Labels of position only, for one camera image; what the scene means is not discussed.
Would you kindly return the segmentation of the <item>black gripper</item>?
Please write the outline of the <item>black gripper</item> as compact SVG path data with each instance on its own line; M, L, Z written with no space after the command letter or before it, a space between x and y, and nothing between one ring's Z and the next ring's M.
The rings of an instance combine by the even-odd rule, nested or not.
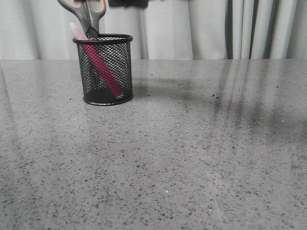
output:
M136 7L147 8L149 0L109 0L110 7Z

